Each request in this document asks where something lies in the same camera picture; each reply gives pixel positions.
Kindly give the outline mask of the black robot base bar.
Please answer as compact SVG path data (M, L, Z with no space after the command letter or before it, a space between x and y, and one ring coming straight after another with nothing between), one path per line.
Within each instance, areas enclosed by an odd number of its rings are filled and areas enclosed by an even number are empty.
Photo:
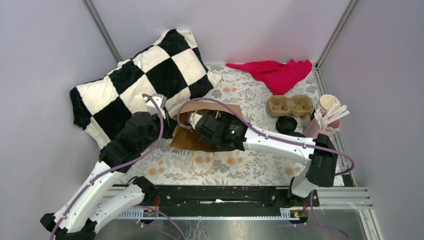
M176 219L308 218L310 206L320 206L318 193L299 198L284 186L154 185L147 182L143 206Z

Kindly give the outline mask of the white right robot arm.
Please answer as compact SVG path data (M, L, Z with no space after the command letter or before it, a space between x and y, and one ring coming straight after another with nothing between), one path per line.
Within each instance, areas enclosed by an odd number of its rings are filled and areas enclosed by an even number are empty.
M199 141L223 151L255 151L294 160L304 166L292 178L287 201L301 205L316 188L334 185L338 154L327 135L296 137L260 129L232 116L222 120L211 115L190 114L189 125Z

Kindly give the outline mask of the brown paper bag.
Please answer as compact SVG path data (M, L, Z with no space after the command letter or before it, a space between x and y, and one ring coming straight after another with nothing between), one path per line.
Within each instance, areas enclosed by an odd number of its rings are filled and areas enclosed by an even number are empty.
M178 126L170 147L193 153L243 151L246 125L239 105L191 101L185 103L174 118Z

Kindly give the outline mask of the black paper coffee cup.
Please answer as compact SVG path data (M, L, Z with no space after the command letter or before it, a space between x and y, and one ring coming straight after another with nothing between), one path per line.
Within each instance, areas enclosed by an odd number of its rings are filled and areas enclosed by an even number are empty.
M306 137L303 133L295 132L295 131L289 132L289 133L287 133L287 135L293 136L293 137L299 137L299 138L305 138Z

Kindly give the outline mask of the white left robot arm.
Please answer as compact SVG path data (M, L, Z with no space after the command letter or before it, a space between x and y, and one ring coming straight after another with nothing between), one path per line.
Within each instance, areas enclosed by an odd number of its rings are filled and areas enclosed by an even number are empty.
M144 176L104 203L103 196L135 163L158 147L161 139L171 139L177 122L157 114L136 112L118 135L101 151L98 161L78 192L55 213L40 219L51 240L92 240L118 215L132 206L148 206L157 201L156 186Z

